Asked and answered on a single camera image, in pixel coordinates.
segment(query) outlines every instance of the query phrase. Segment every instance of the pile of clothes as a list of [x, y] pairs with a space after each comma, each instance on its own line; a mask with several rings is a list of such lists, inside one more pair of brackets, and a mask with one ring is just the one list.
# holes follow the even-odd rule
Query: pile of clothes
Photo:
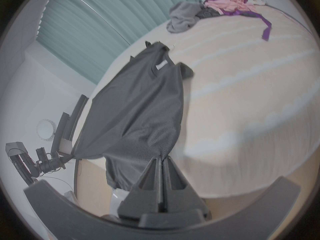
[[257, 17], [266, 23], [262, 39], [268, 41], [271, 31], [271, 23], [266, 20], [248, 0], [205, 0], [204, 3], [178, 2], [170, 8], [170, 22], [167, 30], [171, 33], [180, 33], [193, 27], [200, 19], [217, 17], [221, 15], [242, 15]]

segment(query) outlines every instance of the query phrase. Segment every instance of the teal curtain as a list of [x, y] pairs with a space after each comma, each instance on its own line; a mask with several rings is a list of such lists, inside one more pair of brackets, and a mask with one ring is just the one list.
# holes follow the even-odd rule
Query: teal curtain
[[169, 19], [179, 1], [49, 0], [37, 41], [97, 84], [128, 46]]

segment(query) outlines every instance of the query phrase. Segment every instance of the pink cloth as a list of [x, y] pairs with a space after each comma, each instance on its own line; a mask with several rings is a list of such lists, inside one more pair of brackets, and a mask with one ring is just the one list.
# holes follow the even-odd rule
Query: pink cloth
[[244, 3], [244, 0], [208, 0], [204, 3], [205, 7], [211, 7], [212, 9], [219, 12], [220, 15], [223, 15], [221, 9], [226, 12], [234, 12], [235, 10], [247, 12], [251, 11], [258, 13], [255, 9], [254, 4], [247, 2]]

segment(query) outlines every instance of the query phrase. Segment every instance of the mattress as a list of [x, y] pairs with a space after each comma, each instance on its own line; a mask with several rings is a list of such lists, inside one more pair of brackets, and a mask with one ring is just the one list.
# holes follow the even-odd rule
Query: mattress
[[[181, 133], [170, 152], [202, 198], [230, 197], [269, 186], [306, 161], [320, 141], [320, 54], [312, 35], [284, 13], [256, 6], [259, 18], [220, 16], [171, 34], [166, 22], [125, 50], [88, 100], [145, 48], [160, 41], [174, 63], [194, 71], [185, 80]], [[105, 169], [105, 159], [91, 162]]]

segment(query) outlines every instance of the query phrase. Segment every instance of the ceiling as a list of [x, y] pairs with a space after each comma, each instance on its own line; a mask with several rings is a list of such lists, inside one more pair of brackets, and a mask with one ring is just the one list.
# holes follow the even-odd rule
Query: ceiling
[[0, 47], [0, 99], [24, 61], [24, 50], [35, 40], [39, 20], [48, 0], [30, 0], [18, 14]]

